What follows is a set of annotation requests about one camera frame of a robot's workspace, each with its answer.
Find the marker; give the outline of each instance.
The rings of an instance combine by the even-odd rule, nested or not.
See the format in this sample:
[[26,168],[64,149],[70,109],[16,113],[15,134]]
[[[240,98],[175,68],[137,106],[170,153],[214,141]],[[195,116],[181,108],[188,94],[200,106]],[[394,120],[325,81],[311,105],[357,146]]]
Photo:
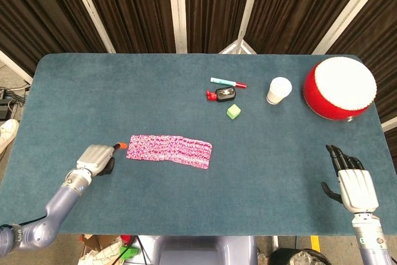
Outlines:
[[222,79],[217,79],[217,78],[211,78],[210,81],[212,83],[218,83],[218,84],[223,84],[223,85],[228,85],[228,86],[233,86],[233,87],[247,88],[247,84],[240,83],[240,82],[222,80]]

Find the white shoe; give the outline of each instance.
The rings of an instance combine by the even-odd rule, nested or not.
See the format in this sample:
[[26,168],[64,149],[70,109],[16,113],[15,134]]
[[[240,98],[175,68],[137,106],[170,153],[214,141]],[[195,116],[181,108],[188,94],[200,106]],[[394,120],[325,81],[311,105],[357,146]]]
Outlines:
[[19,123],[9,119],[0,126],[0,153],[2,153],[17,135]]

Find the green cube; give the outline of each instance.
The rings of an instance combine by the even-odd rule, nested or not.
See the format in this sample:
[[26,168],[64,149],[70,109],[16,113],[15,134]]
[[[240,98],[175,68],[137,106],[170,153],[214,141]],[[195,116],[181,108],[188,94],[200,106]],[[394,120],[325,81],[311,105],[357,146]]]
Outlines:
[[122,246],[120,248],[120,254],[123,254],[121,259],[122,260],[128,260],[131,259],[132,257],[136,256],[137,254],[139,254],[139,249],[138,248],[128,248],[126,246]]
[[237,107],[237,105],[233,105],[231,106],[228,111],[226,112],[226,114],[228,114],[228,116],[232,119],[235,119],[239,114],[240,114],[241,110],[239,107]]

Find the cardboard box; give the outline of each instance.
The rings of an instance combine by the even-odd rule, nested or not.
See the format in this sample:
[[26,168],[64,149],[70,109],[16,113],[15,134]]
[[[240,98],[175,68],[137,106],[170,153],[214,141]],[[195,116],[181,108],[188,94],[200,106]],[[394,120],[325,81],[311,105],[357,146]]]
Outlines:
[[101,251],[111,245],[119,235],[81,235],[83,244],[93,251]]

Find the black curtain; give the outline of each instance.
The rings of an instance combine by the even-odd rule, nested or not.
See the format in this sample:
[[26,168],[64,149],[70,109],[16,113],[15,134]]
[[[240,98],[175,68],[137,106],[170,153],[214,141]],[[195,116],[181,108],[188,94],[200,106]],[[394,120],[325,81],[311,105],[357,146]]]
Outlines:
[[0,49],[33,75],[48,53],[106,52],[81,0],[0,0]]
[[349,0],[255,0],[244,40],[257,53],[311,54]]
[[170,0],[93,0],[118,53],[175,53]]
[[377,81],[381,122],[397,117],[397,0],[369,0],[328,53],[357,55]]
[[219,53],[234,42],[246,0],[186,0],[187,51]]

